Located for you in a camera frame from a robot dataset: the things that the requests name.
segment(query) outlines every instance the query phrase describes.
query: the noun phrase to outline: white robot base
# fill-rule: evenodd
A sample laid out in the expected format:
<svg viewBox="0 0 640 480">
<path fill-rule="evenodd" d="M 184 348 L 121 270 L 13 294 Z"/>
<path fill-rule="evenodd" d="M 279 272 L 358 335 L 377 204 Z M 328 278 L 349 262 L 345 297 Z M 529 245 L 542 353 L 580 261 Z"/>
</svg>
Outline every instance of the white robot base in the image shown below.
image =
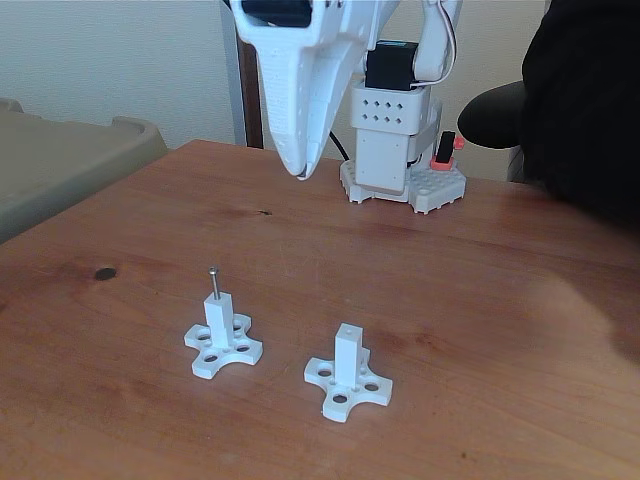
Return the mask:
<svg viewBox="0 0 640 480">
<path fill-rule="evenodd" d="M 229 363 L 255 365 L 262 356 L 262 342 L 247 336 L 251 318 L 234 314 L 231 295 L 218 291 L 218 270 L 212 268 L 209 273 L 214 291 L 204 301 L 207 325 L 192 326 L 184 336 L 184 344 L 200 351 L 191 365 L 193 374 L 210 380 Z"/>
<path fill-rule="evenodd" d="M 367 190 L 356 183 L 356 162 L 348 160 L 340 166 L 340 181 L 350 202 L 362 203 L 369 198 L 409 203 L 415 213 L 424 213 L 453 203 L 464 197 L 467 179 L 453 166 L 448 171 L 432 170 L 420 164 L 410 167 L 405 174 L 405 187 L 400 195 Z"/>
<path fill-rule="evenodd" d="M 362 328 L 343 323 L 336 334 L 335 361 L 312 358 L 304 369 L 304 380 L 327 394 L 322 414 L 344 423 L 359 403 L 387 406 L 393 381 L 369 369 L 370 351 L 362 347 Z"/>
</svg>

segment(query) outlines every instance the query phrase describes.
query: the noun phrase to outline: wooden table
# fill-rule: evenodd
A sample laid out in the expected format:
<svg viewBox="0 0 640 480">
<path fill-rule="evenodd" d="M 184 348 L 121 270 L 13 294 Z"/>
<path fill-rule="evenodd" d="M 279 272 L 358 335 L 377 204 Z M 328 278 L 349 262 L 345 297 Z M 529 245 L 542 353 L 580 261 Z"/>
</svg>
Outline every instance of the wooden table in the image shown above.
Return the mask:
<svg viewBox="0 0 640 480">
<path fill-rule="evenodd" d="M 214 263 L 264 355 L 207 381 Z M 637 239 L 526 186 L 423 216 L 192 142 L 0 247 L 1 477 L 638 479 L 639 286 Z M 302 375 L 341 322 L 394 381 L 346 424 Z"/>
</svg>

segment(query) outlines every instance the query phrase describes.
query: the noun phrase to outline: black chair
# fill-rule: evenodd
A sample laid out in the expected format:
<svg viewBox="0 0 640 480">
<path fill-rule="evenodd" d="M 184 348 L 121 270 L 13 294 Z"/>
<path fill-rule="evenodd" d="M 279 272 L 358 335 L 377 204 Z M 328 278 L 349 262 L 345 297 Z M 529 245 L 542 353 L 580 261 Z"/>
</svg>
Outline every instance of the black chair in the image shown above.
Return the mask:
<svg viewBox="0 0 640 480">
<path fill-rule="evenodd" d="M 469 142 L 481 147 L 510 148 L 507 179 L 523 182 L 524 156 L 520 148 L 520 113 L 525 91 L 522 81 L 478 95 L 458 117 L 458 129 Z"/>
</svg>

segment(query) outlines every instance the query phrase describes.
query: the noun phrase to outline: metal pin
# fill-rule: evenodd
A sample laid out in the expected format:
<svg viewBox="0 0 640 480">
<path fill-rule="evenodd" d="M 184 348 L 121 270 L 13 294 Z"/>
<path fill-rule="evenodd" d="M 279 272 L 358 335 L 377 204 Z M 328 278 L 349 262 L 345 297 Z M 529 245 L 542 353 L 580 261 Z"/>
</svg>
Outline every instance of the metal pin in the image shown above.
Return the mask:
<svg viewBox="0 0 640 480">
<path fill-rule="evenodd" d="M 209 275 L 211 276 L 211 283 L 213 284 L 213 298 L 220 300 L 220 290 L 218 290 L 218 273 L 220 270 L 218 267 L 210 267 Z"/>
</svg>

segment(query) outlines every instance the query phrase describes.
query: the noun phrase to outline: beige plastic tray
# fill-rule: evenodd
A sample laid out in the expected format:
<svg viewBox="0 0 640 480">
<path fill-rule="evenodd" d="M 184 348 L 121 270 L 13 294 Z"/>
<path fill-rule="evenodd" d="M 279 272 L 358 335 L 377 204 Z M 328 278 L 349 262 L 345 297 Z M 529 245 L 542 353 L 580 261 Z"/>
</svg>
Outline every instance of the beige plastic tray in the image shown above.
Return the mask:
<svg viewBox="0 0 640 480">
<path fill-rule="evenodd" d="M 167 153 L 157 127 L 52 122 L 0 98 L 0 243 Z"/>
</svg>

